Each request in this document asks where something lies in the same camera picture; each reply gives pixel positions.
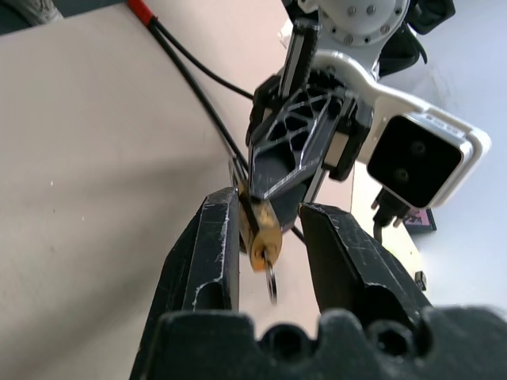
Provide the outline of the truss finger of the black left gripper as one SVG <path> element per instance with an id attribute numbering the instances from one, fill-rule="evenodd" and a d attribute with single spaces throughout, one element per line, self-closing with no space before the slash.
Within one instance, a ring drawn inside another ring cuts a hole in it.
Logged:
<path id="1" fill-rule="evenodd" d="M 283 232 L 295 225 L 299 204 L 307 194 L 305 182 L 281 185 L 272 194 L 272 206 Z"/>
<path id="2" fill-rule="evenodd" d="M 298 90 L 251 135 L 249 193 L 272 199 L 306 180 L 322 152 L 312 152 L 330 134 L 337 96 L 317 88 Z"/>

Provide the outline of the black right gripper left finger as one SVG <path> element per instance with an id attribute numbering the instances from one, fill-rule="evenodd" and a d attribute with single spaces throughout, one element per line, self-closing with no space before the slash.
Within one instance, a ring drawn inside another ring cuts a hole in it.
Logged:
<path id="1" fill-rule="evenodd" d="M 130 378 L 142 378 L 163 314 L 180 310 L 237 311 L 238 304 L 238 192 L 228 187 L 204 198 L 167 254 Z"/>

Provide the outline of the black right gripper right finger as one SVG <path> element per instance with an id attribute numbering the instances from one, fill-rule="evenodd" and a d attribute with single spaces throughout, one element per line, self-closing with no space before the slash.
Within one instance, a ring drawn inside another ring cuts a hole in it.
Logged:
<path id="1" fill-rule="evenodd" d="M 302 203 L 299 217 L 320 317 L 318 336 L 335 312 L 358 331 L 393 323 L 415 341 L 431 341 L 423 311 L 431 306 L 401 261 L 366 233 L 351 213 Z"/>

